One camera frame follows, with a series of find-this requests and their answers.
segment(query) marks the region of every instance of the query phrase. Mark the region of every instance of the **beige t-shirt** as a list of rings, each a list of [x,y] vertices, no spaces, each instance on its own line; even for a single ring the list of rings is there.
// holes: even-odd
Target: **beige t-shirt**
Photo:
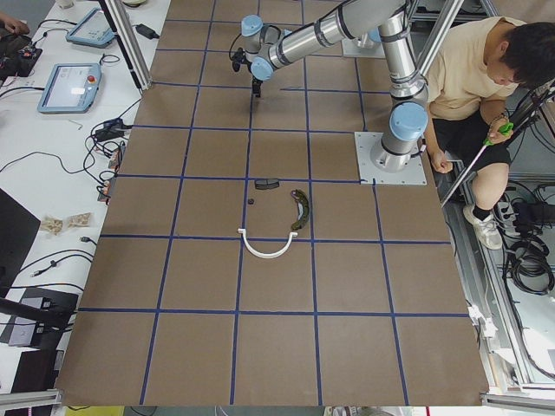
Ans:
[[[484,48],[489,31],[500,19],[489,17],[451,28],[428,71],[428,102],[433,117],[464,120],[480,108],[482,100],[505,99],[518,84],[498,85],[486,73]]]

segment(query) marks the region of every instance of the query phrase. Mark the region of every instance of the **green-handled screwdriver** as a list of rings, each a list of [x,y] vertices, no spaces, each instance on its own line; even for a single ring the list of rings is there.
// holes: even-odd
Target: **green-handled screwdriver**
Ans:
[[[510,132],[513,130],[513,127],[514,127],[514,124],[511,123],[511,122],[508,122],[508,123],[505,123],[503,126],[501,126],[498,131],[501,134],[503,134],[504,136],[508,136],[510,134]],[[492,146],[492,145],[493,145],[493,143],[489,140],[489,137],[486,137],[484,139],[484,142],[482,143],[482,147],[478,151],[478,154],[476,154],[474,159],[472,159],[472,162],[470,162],[470,164],[465,168],[465,170],[462,171],[462,173],[459,175],[457,180],[455,180],[453,185],[449,188],[449,191],[447,191],[445,197],[443,197],[443,199],[441,200],[441,207],[443,207],[443,205],[445,205],[445,203],[451,198],[451,195],[453,195],[453,193],[459,187],[459,185],[462,183],[462,181],[465,180],[465,178],[470,173],[470,170],[472,169],[472,166],[474,166],[476,161],[480,158],[481,154],[486,150],[486,147]]]

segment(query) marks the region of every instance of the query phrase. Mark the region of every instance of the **green handle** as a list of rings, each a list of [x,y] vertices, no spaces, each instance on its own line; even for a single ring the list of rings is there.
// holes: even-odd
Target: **green handle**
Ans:
[[[498,132],[500,132],[501,134],[503,134],[504,136],[508,136],[509,133],[513,130],[514,124],[511,122],[505,123],[503,126],[501,126],[498,130]],[[484,140],[484,143],[482,143],[484,146],[492,146],[493,143],[489,140],[489,138],[486,137],[486,139]]]

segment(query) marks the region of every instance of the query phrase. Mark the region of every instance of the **yellow object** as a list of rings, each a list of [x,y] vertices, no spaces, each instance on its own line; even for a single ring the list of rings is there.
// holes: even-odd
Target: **yellow object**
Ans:
[[[67,416],[123,416],[124,406],[94,406],[82,409],[83,406],[72,406],[74,409],[81,410],[71,410],[66,407]]]

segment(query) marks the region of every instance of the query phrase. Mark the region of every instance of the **hand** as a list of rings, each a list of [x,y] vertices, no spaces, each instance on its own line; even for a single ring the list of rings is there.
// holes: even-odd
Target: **hand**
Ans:
[[[494,121],[489,127],[489,131],[487,132],[487,138],[489,139],[489,141],[492,142],[493,145],[498,145],[499,143],[503,143],[504,141],[511,139],[511,136],[513,136],[513,130],[510,130],[508,133],[506,133],[506,135],[500,133],[500,128],[508,122],[509,122],[509,119],[501,118],[499,120]]]
[[[14,35],[27,35],[29,33],[29,26],[23,23],[21,20],[17,20],[11,16],[3,14],[1,16],[3,25],[10,33]]]
[[[430,154],[430,162],[436,172],[447,173],[453,170],[453,163],[449,162],[442,150]]]

